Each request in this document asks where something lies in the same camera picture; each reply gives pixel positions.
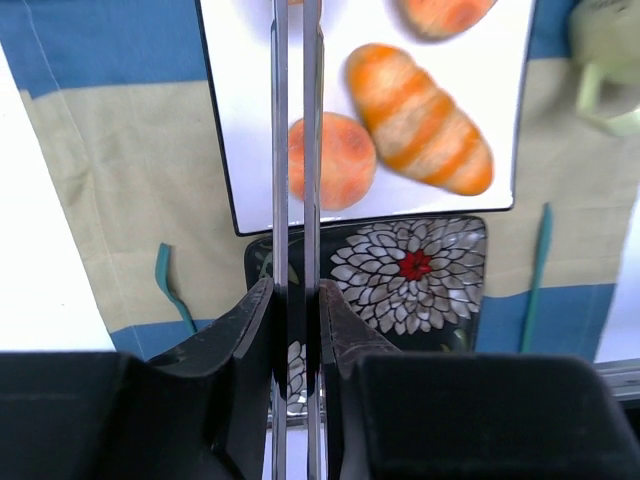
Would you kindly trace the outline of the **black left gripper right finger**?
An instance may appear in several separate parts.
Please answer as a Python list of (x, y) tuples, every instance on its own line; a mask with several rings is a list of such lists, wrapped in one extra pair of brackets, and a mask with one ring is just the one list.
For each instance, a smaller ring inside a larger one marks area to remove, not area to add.
[(404, 352), (319, 290), (331, 479), (635, 479), (639, 443), (587, 362)]

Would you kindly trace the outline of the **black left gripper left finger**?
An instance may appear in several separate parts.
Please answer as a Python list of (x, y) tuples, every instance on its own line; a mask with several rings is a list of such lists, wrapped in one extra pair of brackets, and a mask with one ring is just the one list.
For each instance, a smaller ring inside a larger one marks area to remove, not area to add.
[(142, 361), (117, 352), (1, 357), (5, 479), (258, 479), (273, 284)]

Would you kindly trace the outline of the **metal tongs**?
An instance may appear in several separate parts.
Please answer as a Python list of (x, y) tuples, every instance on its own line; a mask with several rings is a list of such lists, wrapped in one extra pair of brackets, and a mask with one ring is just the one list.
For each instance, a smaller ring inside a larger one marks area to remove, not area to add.
[[(320, 366), (320, 190), (323, 137), (324, 37), (321, 4), (301, 4), (302, 40), (296, 53), (289, 49), (289, 4), (272, 4), (271, 23), (271, 133), (273, 280), (276, 303), (284, 325), (300, 323), (306, 335), (307, 467), (309, 479), (322, 476), (321, 366)], [(302, 116), (302, 192), (292, 190), (289, 128), (294, 114)], [(303, 239), (304, 308), (288, 310), (289, 237), (301, 228)]]

